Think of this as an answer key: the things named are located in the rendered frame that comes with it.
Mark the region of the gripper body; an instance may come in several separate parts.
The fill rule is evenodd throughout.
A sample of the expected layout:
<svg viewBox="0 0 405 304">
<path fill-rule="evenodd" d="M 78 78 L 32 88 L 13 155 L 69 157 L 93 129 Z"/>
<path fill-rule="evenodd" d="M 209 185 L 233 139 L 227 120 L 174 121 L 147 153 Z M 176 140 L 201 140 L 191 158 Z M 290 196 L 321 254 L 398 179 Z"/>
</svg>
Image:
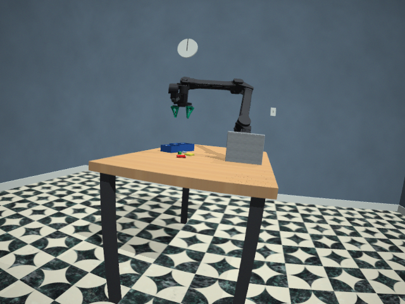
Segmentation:
<svg viewBox="0 0 405 304">
<path fill-rule="evenodd" d="M 186 106 L 192 105 L 192 103 L 188 103 L 188 102 L 175 102 L 173 104 L 178 104 L 177 107 L 186 107 Z"/>
</svg>

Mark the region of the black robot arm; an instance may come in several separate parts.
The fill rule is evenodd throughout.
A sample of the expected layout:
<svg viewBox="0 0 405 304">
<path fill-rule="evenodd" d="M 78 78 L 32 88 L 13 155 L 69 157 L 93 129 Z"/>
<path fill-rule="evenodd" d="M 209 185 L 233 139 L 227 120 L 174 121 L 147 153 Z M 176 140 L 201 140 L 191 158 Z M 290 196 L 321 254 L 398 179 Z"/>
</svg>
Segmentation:
<svg viewBox="0 0 405 304">
<path fill-rule="evenodd" d="M 236 85 L 236 86 L 235 86 Z M 179 93 L 178 90 L 180 89 Z M 253 86 L 245 83 L 242 79 L 234 79 L 234 81 L 218 81 L 218 80 L 198 80 L 183 77 L 180 83 L 170 84 L 168 93 L 172 102 L 187 102 L 187 94 L 189 89 L 219 89 L 228 90 L 231 94 L 243 94 L 240 114 L 234 132 L 251 133 L 251 119 L 249 118 L 249 109 L 251 105 L 251 95 L 254 89 Z"/>
</svg>

